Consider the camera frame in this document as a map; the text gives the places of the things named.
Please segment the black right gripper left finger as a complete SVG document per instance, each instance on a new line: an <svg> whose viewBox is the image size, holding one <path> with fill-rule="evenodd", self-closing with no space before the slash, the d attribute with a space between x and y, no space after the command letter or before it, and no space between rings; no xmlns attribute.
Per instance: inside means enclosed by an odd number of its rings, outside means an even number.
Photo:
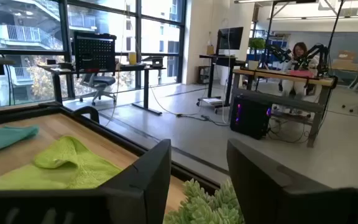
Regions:
<svg viewBox="0 0 358 224"><path fill-rule="evenodd" d="M162 224L170 173L164 139L93 189L0 190L0 224Z"/></svg>

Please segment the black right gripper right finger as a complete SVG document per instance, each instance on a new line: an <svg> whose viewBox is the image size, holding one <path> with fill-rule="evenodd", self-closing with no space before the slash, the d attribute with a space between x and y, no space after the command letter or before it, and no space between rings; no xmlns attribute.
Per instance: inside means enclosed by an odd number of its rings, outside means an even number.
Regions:
<svg viewBox="0 0 358 224"><path fill-rule="evenodd" d="M358 188L331 188L237 139L227 163L246 224L358 224Z"/></svg>

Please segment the green microfiber towel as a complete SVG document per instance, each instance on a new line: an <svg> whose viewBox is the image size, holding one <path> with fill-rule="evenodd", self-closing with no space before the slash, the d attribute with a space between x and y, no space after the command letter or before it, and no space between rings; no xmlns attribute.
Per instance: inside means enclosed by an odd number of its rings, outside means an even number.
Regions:
<svg viewBox="0 0 358 224"><path fill-rule="evenodd" d="M76 138L63 136L30 164L0 176L0 190L93 189L121 171Z"/></svg>

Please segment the teal microfiber towel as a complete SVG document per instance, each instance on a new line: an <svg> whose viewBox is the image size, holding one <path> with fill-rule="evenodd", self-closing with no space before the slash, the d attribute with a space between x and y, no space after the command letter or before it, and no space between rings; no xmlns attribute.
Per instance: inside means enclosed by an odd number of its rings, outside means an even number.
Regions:
<svg viewBox="0 0 358 224"><path fill-rule="evenodd" d="M0 127L0 149L15 144L21 140L36 136L39 132L38 126L23 128L4 126Z"/></svg>

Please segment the green artificial succulent plant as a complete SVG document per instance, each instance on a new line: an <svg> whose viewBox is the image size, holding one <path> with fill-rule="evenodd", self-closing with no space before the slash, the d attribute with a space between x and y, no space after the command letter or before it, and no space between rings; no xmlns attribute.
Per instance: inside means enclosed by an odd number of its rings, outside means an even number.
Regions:
<svg viewBox="0 0 358 224"><path fill-rule="evenodd" d="M246 224L230 180L210 195L192 179L184 183L183 193L185 199L165 215L163 224Z"/></svg>

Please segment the black computer tower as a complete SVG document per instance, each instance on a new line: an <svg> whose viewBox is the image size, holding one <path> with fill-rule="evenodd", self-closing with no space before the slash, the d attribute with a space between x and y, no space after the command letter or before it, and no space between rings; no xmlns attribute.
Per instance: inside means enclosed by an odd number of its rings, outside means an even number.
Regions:
<svg viewBox="0 0 358 224"><path fill-rule="evenodd" d="M236 96L232 105L230 128L256 140L262 139L267 134L271 113L271 103Z"/></svg>

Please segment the wooden workbench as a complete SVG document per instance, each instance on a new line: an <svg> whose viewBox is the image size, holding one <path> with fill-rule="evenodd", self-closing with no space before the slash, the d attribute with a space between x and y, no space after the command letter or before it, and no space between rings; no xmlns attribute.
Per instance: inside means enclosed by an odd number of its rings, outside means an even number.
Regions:
<svg viewBox="0 0 358 224"><path fill-rule="evenodd" d="M323 118L328 109L330 95L333 89L336 88L337 77L323 77L323 78L307 78L287 75L283 72L274 70L242 70L235 69L232 71L232 84L231 90L232 97L242 95L250 100L262 101L272 103L273 105L287 106L289 108L299 109L304 112L313 114L312 118L302 115L294 115L290 113L272 111L272 116L281 119L287 119L297 123L302 123L311 127L307 135L306 145L313 147L319 130L323 125ZM316 102L296 100L284 96L272 95L269 93L262 93L252 88L252 82L255 78L276 78L281 80L289 80L294 82L303 82L305 84L319 85L321 91L317 97Z"/></svg>

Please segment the black standing desk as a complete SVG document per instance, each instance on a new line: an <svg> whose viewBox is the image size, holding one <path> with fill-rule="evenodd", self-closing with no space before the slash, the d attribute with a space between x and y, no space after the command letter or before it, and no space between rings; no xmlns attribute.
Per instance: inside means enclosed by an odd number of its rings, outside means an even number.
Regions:
<svg viewBox="0 0 358 224"><path fill-rule="evenodd" d="M69 77L70 75L77 76L75 69L73 69L73 70L70 70L67 68L61 69L61 68L53 67L52 65L37 65L37 66L39 68L44 69L46 72L51 73L55 101L62 105L63 97L62 97L62 88L61 88L61 84L60 84L60 75L65 75L66 77ZM132 105L137 108L140 108L142 110L153 113L157 116L161 116L162 112L149 108L149 73L152 70L157 70L160 72L161 70L164 70L164 68L163 67L153 68L150 65L121 65L119 68L116 68L116 71L114 73L113 72L95 72L95 73L97 73L98 76L101 76L102 73L104 73L104 75L106 73L111 73L112 75L118 75L118 73L122 73L122 72L141 72L141 71L143 71L144 72L143 104L133 103ZM115 77L115 79L116 79L115 83L117 85L119 85L118 84L119 78Z"/></svg>

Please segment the small dark side cabinet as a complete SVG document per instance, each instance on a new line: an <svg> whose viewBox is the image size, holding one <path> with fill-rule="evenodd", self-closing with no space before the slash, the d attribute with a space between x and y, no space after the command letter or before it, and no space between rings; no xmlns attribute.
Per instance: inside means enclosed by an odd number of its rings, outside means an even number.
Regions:
<svg viewBox="0 0 358 224"><path fill-rule="evenodd" d="M210 66L199 66L197 83L201 85L208 84L209 75L210 75Z"/></svg>

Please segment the person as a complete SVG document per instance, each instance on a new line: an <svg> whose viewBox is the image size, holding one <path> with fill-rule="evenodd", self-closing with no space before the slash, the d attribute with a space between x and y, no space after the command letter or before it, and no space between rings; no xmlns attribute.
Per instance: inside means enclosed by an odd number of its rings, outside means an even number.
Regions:
<svg viewBox="0 0 358 224"><path fill-rule="evenodd" d="M304 42L298 42L294 45L292 53L293 56L291 60L289 60L283 68L283 72L286 74L291 74L294 71L307 71L313 73L313 76L316 75L317 70L316 67L318 65L318 61L313 58L308 63L301 63L299 59L304 57L307 53L308 49ZM291 92L293 91L295 95L294 98L303 99L306 95L306 83L305 82L295 82L291 80L281 80L282 84L282 96L290 97Z"/></svg>

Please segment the black pegboard panel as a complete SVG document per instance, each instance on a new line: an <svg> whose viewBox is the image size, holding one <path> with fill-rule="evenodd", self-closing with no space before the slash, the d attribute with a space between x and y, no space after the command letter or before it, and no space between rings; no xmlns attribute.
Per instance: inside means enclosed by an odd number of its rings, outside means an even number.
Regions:
<svg viewBox="0 0 358 224"><path fill-rule="evenodd" d="M75 72L81 73L116 71L116 36L74 31Z"/></svg>

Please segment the green potted plant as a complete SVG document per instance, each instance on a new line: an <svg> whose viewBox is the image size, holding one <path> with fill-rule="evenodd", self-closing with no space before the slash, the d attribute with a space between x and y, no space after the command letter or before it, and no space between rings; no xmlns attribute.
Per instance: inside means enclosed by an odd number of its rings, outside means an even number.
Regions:
<svg viewBox="0 0 358 224"><path fill-rule="evenodd" d="M265 50L265 40L260 37L253 37L249 40L250 53L248 56L248 64L250 70L256 70L259 66L259 62L262 54L260 50Z"/></svg>

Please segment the brown cardboard box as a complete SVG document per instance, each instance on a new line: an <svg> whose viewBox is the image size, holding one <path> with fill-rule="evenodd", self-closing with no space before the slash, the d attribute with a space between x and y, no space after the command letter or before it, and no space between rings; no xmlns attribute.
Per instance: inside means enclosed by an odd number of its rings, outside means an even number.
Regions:
<svg viewBox="0 0 358 224"><path fill-rule="evenodd" d="M357 57L355 52L349 50L339 50L338 51L338 59L340 60L349 60L353 61Z"/></svg>

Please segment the black computer monitor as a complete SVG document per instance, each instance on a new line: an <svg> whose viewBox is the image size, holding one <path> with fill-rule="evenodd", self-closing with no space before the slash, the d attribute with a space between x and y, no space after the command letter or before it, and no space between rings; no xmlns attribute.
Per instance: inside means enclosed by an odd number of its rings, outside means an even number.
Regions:
<svg viewBox="0 0 358 224"><path fill-rule="evenodd" d="M239 50L241 47L243 27L219 29L219 49Z"/></svg>

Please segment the black frame clamp bracket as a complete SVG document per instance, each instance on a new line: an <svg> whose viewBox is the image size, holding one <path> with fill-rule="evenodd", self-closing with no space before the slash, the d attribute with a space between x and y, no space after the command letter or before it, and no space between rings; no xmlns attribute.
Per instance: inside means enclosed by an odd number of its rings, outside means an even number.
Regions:
<svg viewBox="0 0 358 224"><path fill-rule="evenodd" d="M98 110L93 108L92 106L84 106L82 108L79 108L77 110L74 110L72 112L73 115L83 115L83 114L88 114L90 120L99 123L99 113Z"/></svg>

